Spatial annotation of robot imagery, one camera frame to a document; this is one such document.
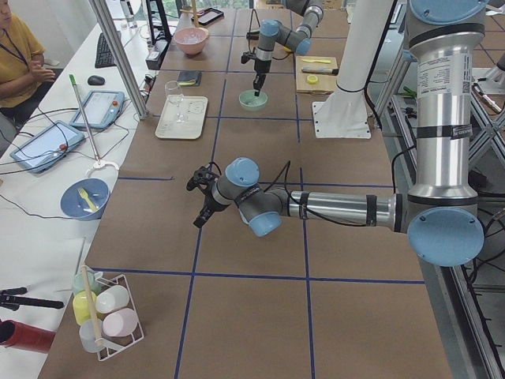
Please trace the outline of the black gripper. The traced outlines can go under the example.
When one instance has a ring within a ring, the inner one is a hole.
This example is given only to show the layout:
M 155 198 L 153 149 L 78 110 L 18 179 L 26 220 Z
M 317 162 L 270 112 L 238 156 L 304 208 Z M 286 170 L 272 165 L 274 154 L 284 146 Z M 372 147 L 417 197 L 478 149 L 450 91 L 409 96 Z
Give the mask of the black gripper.
M 204 206 L 200 210 L 199 215 L 194 220 L 193 225 L 197 228 L 202 228 L 207 221 L 212 217 L 214 212 L 221 212 L 232 204 L 232 199 L 225 197 L 220 189 L 219 183 L 225 184 L 227 178 L 225 175 L 217 177 L 204 177 L 200 180 L 202 188 L 201 192 L 204 194 Z
M 259 97 L 261 89 L 264 86 L 265 75 L 270 72 L 271 60 L 263 61 L 261 59 L 256 59 L 254 64 L 254 70 L 256 71 L 256 76 L 253 80 L 253 89 L 255 90 L 255 96 Z

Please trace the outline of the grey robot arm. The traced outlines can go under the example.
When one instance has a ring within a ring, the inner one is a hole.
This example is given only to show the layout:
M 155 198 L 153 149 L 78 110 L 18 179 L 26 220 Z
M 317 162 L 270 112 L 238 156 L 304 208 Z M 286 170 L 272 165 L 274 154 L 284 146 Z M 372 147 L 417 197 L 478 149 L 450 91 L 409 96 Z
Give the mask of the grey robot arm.
M 419 258 L 433 265 L 453 267 L 472 261 L 480 253 L 486 232 L 477 218 L 477 192 L 468 183 L 473 49 L 484 37 L 485 9 L 489 1 L 408 1 L 406 46 L 417 61 L 417 132 L 414 145 L 391 162 L 395 190 L 395 161 L 415 148 L 416 181 L 406 195 L 345 195 L 289 191 L 258 185 L 257 164 L 239 157 L 224 174 L 209 163 L 194 172 L 188 191 L 205 196 L 193 224 L 202 228 L 215 212 L 235 203 L 242 221 L 258 237 L 281 225 L 281 216 L 319 219 L 348 227 L 388 227 L 404 232 Z M 296 31 L 277 20 L 260 24 L 259 44 L 244 53 L 242 62 L 254 60 L 257 97 L 270 71 L 273 47 L 279 43 L 295 54 L 305 54 L 315 27 L 323 19 L 321 1 L 283 1 L 302 15 Z M 325 102 L 313 103 L 318 138 L 365 137 L 365 99 L 369 74 L 391 22 L 395 1 L 363 1 L 357 5 L 339 69 L 335 91 Z
M 291 29 L 278 20 L 262 20 L 257 47 L 252 52 L 242 55 L 243 63 L 248 60 L 254 61 L 256 76 L 253 90 L 256 97 L 260 95 L 266 76 L 270 72 L 275 45 L 278 43 L 295 54 L 306 55 L 312 44 L 312 34 L 324 18 L 322 1 L 282 1 L 282 3 L 288 10 L 303 16 L 301 23 L 295 29 Z

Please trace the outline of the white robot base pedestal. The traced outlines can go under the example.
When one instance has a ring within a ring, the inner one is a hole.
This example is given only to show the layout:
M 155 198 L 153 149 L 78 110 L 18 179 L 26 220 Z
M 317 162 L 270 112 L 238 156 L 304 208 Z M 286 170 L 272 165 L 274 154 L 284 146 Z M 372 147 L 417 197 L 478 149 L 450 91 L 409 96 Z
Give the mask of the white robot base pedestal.
M 383 33 L 391 22 L 393 0 L 358 1 L 353 11 L 334 92 L 312 104 L 317 138 L 371 137 L 365 87 Z

